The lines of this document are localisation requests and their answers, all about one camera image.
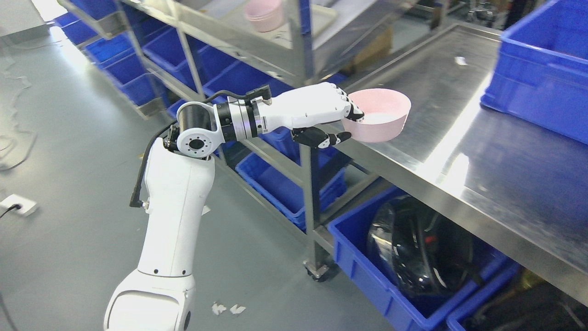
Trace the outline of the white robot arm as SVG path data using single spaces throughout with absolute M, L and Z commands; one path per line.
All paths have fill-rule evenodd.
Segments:
M 138 267 L 115 289 L 106 331 L 184 331 L 195 294 L 193 264 L 200 219 L 215 177 L 212 153 L 226 140 L 265 133 L 268 102 L 187 102 L 167 138 L 156 136 L 142 180 L 149 215 Z

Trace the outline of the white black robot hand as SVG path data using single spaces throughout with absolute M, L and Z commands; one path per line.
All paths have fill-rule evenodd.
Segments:
M 346 92 L 331 82 L 286 91 L 257 109 L 262 121 L 258 132 L 266 134 L 283 126 L 298 144 L 320 149 L 349 140 L 351 133 L 326 133 L 316 125 L 343 119 L 362 122 L 365 117 Z

